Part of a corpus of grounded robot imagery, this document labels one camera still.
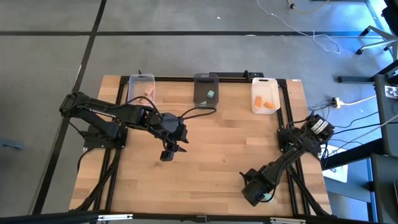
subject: wooden table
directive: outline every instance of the wooden table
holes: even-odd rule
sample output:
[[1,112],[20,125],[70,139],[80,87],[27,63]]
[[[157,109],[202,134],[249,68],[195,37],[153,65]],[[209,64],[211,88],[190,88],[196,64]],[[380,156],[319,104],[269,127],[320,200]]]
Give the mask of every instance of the wooden table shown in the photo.
[[[105,76],[98,99],[114,103],[120,78]],[[193,83],[156,82],[155,86],[155,104],[161,113],[180,115],[193,107]],[[294,120],[304,119],[308,111],[301,81],[287,80],[287,86]],[[250,83],[220,83],[217,113],[185,121],[190,143],[181,145],[188,152],[176,153],[172,162],[159,160],[163,150],[160,140],[145,131],[130,129],[121,154],[111,211],[292,216],[286,174],[271,203],[252,207],[241,193],[244,182],[239,171],[258,170],[281,155],[276,136],[277,114],[254,114],[250,87]],[[285,116],[282,92],[280,98]],[[95,149],[82,159],[70,208],[79,206],[97,184],[103,156],[104,149]],[[306,186],[330,213],[319,161],[310,154],[301,158]],[[302,213],[297,186],[295,193]],[[104,208],[104,199],[100,208]]]

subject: electrical plug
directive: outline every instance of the electrical plug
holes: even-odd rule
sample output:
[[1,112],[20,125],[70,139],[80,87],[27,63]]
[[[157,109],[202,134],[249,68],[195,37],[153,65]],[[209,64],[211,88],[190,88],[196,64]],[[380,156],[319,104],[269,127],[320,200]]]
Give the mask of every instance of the electrical plug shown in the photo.
[[344,105],[344,103],[338,97],[333,97],[330,104],[334,108],[341,108],[341,106]]

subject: orange block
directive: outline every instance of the orange block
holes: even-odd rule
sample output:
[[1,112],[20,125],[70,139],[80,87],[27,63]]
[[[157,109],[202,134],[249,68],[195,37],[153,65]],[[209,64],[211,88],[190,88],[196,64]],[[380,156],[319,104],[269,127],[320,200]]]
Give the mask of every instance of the orange block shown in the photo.
[[145,93],[146,95],[151,95],[153,91],[154,91],[154,86],[153,86],[153,85],[149,85],[149,86],[145,89],[144,93]]
[[266,101],[264,103],[264,106],[266,106],[266,108],[268,108],[268,109],[275,109],[275,106],[272,103],[268,102],[268,101]]
[[256,99],[254,100],[254,105],[257,106],[258,108],[261,108],[261,101],[262,101],[262,97],[256,96]]

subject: white plastic container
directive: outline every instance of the white plastic container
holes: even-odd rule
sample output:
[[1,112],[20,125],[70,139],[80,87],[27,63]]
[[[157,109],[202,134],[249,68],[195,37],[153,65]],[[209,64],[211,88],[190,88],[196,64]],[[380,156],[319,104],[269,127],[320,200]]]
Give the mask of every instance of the white plastic container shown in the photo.
[[[152,87],[151,93],[148,95],[146,91]],[[131,100],[137,96],[144,96],[155,103],[155,76],[153,74],[131,75],[129,81],[129,94],[127,100]],[[150,106],[145,99],[136,99],[130,104]]]
[[[256,96],[261,96],[261,107],[254,105]],[[268,101],[275,106],[269,109],[264,106]],[[272,114],[280,108],[278,82],[274,78],[253,78],[251,83],[251,110],[256,114]]]

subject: black cable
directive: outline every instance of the black cable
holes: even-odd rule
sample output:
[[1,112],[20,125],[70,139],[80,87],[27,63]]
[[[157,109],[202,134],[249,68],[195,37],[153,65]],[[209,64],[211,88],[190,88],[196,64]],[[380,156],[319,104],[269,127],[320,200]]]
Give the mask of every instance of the black cable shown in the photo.
[[[390,122],[388,124],[398,124],[398,122]],[[335,134],[340,134],[340,133],[343,133],[343,132],[346,132],[346,131],[353,131],[353,130],[362,129],[362,128],[373,127],[373,126],[377,126],[377,125],[380,125],[380,123],[379,124],[370,124],[370,125],[362,126],[362,127],[358,127],[358,128],[346,129],[346,130],[343,130],[343,131],[338,131]]]
[[326,159],[325,163],[322,165],[322,168],[324,168],[326,166],[326,164],[328,163],[327,158],[329,158],[329,150],[328,150],[328,146],[326,145],[326,147],[324,147],[323,149],[325,149],[323,151],[323,154],[321,156],[321,160],[322,159]]
[[137,100],[137,99],[145,99],[145,100],[147,100],[147,101],[150,103],[150,105],[153,107],[153,109],[154,109],[158,114],[160,114],[160,112],[159,112],[159,110],[156,108],[155,104],[154,104],[150,99],[148,99],[148,98],[146,98],[146,97],[144,97],[144,96],[137,96],[137,97],[134,97],[133,99],[131,99],[131,100],[129,100],[129,101],[127,101],[127,102],[125,102],[125,103],[123,103],[123,104],[121,104],[121,105],[111,106],[111,107],[109,107],[109,109],[122,108],[122,107],[128,105],[129,103],[131,103],[131,102],[133,102],[134,100]]
[[364,119],[364,118],[368,118],[368,117],[370,117],[370,116],[372,116],[372,115],[375,115],[375,114],[377,114],[377,113],[378,113],[378,111],[377,111],[377,112],[374,112],[374,113],[372,113],[372,114],[369,114],[369,115],[367,115],[367,116],[363,116],[362,118],[357,118],[357,119],[353,120],[352,122],[350,122],[350,124],[347,125],[347,126],[336,126],[336,125],[334,125],[334,127],[335,127],[335,128],[348,128],[348,127],[350,127],[355,121],[358,121],[358,120],[361,120],[361,119]]
[[93,150],[93,149],[87,149],[87,151],[85,151],[80,157],[79,157],[79,161],[77,162],[77,172],[79,173],[79,169],[80,169],[80,162],[81,162],[81,159],[87,154],[87,153],[89,153],[91,150]]
[[329,103],[329,104],[319,105],[318,107],[320,107],[320,106],[322,106],[322,107],[321,108],[313,108],[313,109],[309,108],[309,110],[312,111],[311,114],[314,114],[314,112],[316,112],[318,110],[323,110],[325,108],[328,108],[328,112],[327,112],[326,118],[325,118],[325,119],[328,119],[331,104]]
[[328,106],[328,114],[326,115],[326,118],[325,118],[325,120],[327,120],[327,119],[328,119],[328,117],[329,117],[329,112],[330,112],[330,105]]
[[295,135],[293,134],[292,130],[290,130],[290,128],[288,128],[289,132],[292,134],[292,136],[301,144],[303,145],[303,142]]
[[263,200],[258,200],[259,202],[261,202],[261,203],[270,202],[274,198],[276,188],[277,188],[277,186],[279,184],[280,177],[282,175],[282,171],[283,171],[282,168],[280,168],[279,171],[278,171],[278,179],[277,179],[277,182],[276,182],[276,186],[275,186],[274,190],[272,191],[271,197],[269,199],[267,199],[267,200],[264,200],[264,201]]
[[[189,116],[189,117],[184,118],[184,115],[186,115],[187,113],[189,113],[189,112],[191,112],[193,110],[197,110],[197,109],[208,109],[208,110],[213,110],[213,111],[209,112],[209,113],[197,114],[197,115],[193,115],[193,116]],[[216,108],[212,108],[212,107],[209,107],[209,106],[197,106],[197,107],[194,107],[194,108],[191,108],[191,109],[187,110],[186,112],[184,112],[178,118],[186,120],[186,119],[191,119],[191,118],[197,118],[197,117],[200,117],[200,116],[211,115],[211,114],[213,114],[215,112],[217,112]]]
[[329,104],[324,104],[324,105],[319,105],[319,106],[324,106],[324,107],[322,107],[322,108],[314,108],[314,109],[311,109],[311,108],[309,108],[309,110],[310,111],[318,111],[318,110],[322,110],[322,109],[325,109],[325,108],[327,108],[328,106],[330,106],[330,103]]
[[348,142],[348,141],[344,141],[344,140],[341,140],[341,139],[329,139],[329,141],[341,141],[341,142],[345,142],[345,143],[357,143],[357,144],[363,145],[359,141]]
[[82,138],[83,138],[84,140],[86,140],[86,138],[84,137],[83,133],[82,133],[75,125],[73,125],[72,122],[69,121],[69,124],[70,124],[73,128],[75,128],[75,130],[77,131],[77,133],[79,133],[79,135],[81,135]]
[[305,118],[305,119],[303,119],[301,121],[291,121],[291,122],[287,123],[286,128],[291,127],[292,124],[302,123],[302,122],[305,122],[305,121],[307,121],[307,118]]

